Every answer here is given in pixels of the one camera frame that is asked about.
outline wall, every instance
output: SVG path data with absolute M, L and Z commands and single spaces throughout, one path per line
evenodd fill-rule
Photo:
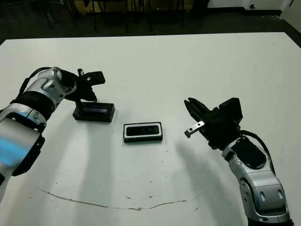
M 241 7 L 244 0 L 210 0 L 209 7 Z
M 128 10 L 131 10 L 131 1 L 128 0 Z M 176 8 L 178 0 L 171 0 L 171 9 Z M 194 0 L 184 0 L 185 9 L 191 9 Z M 284 10 L 291 0 L 210 0 L 209 8 L 222 8 L 222 7 L 244 7 L 250 10 L 250 5 L 254 4 L 256 9 L 281 9 Z M 152 10 L 168 10 L 169 0 L 150 0 Z M 86 8 L 83 0 L 74 0 L 79 12 L 86 13 L 92 12 L 92 4 Z M 148 0 L 144 0 L 145 10 L 147 10 Z M 123 7 L 120 3 L 108 3 L 108 11 L 120 11 Z M 97 3 L 95 3 L 95 9 L 99 12 Z
M 254 5 L 255 9 L 281 9 L 288 0 L 244 0 L 243 6 L 246 10 L 250 10 L 250 5 Z

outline chair leg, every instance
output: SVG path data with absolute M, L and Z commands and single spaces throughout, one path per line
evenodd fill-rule
M 96 14 L 95 14 L 94 1 L 92 1 L 92 8 L 93 8 L 93 17 L 94 17 L 94 30 L 95 30 L 95 32 L 97 32 L 97 27 L 96 27 Z
M 179 11 L 180 1 L 181 1 L 181 0 L 178 0 L 178 2 L 177 2 L 177 8 L 176 8 L 176 11 Z
M 152 31 L 152 24 L 151 24 L 151 0 L 148 0 L 148 22 L 150 31 Z
M 68 10 L 68 13 L 69 13 L 69 16 L 71 17 L 73 25 L 75 25 L 73 14 L 71 12 L 71 4 L 70 4 L 70 2 L 68 0 L 63 0 L 63 3 L 64 3 L 65 8 L 67 8 L 67 10 Z
M 127 13 L 128 13 L 128 11 L 127 11 L 127 0 L 125 1 L 125 3 L 126 3 L 126 33 L 128 33 L 128 24 L 127 24 L 127 19 L 128 19 L 128 15 L 127 15 Z
M 98 7 L 99 7 L 100 12 L 103 12 L 103 8 L 102 8 L 102 6 L 100 5 L 100 2 L 97 1 L 97 3 L 98 3 Z
M 47 5 L 48 5 L 49 12 L 50 12 L 50 14 L 51 14 L 52 19 L 57 23 L 57 21 L 56 21 L 54 15 L 53 15 L 53 11 L 52 11 L 52 8 L 51 8 L 51 5 L 50 5 L 49 0 L 46 0 L 46 3 L 47 3 Z
M 48 14 L 47 14 L 47 12 L 46 12 L 45 7 L 43 6 L 42 8 L 43 8 L 43 12 L 44 12 L 44 14 L 45 14 L 46 20 L 47 20 L 47 22 L 48 22 L 48 24 L 49 24 L 49 28 L 50 28 L 50 29 L 53 29 L 53 27 L 52 27 L 52 25 L 51 25 L 51 22 L 49 21 Z
M 184 28 L 184 0 L 182 0 L 182 17 L 181 17 L 181 27 Z

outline small black case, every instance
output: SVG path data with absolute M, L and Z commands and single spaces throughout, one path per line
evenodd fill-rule
M 124 143 L 142 141 L 162 141 L 163 132 L 160 122 L 130 123 L 123 126 Z

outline black rectangular box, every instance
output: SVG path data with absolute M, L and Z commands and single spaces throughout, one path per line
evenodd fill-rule
M 162 141 L 163 132 L 160 122 L 143 122 L 124 124 L 124 143 L 142 141 Z
M 114 104 L 81 102 L 80 106 L 75 108 L 73 117 L 75 120 L 112 122 L 114 113 Z

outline white wall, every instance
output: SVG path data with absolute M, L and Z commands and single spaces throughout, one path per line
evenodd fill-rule
M 244 0 L 243 6 L 246 10 L 249 10 L 252 4 L 255 9 L 281 9 L 284 1 L 287 0 Z
M 210 0 L 208 7 L 241 7 L 244 0 Z
M 250 10 L 254 4 L 256 9 L 281 9 L 284 10 L 291 0 L 210 0 L 210 8 L 218 7 L 244 7 Z

